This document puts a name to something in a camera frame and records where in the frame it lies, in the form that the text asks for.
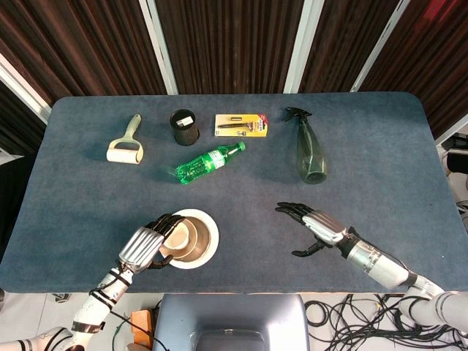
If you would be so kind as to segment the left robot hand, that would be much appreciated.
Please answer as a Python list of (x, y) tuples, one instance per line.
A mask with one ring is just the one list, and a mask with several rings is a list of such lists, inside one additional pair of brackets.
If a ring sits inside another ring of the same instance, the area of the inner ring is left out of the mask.
[(158, 262), (154, 262), (153, 259), (183, 220), (185, 217), (178, 214), (163, 214), (155, 221), (138, 228), (119, 253), (118, 260), (121, 265), (133, 274), (146, 269), (164, 268), (172, 261), (172, 254)]

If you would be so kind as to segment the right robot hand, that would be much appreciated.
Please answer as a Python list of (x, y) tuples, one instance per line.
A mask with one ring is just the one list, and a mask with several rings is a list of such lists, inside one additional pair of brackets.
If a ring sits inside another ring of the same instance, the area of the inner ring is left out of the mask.
[(308, 257), (327, 247), (333, 248), (344, 238), (346, 227), (333, 217), (302, 203), (277, 203), (275, 211), (284, 213), (312, 232), (316, 242), (308, 249), (292, 251), (296, 257)]

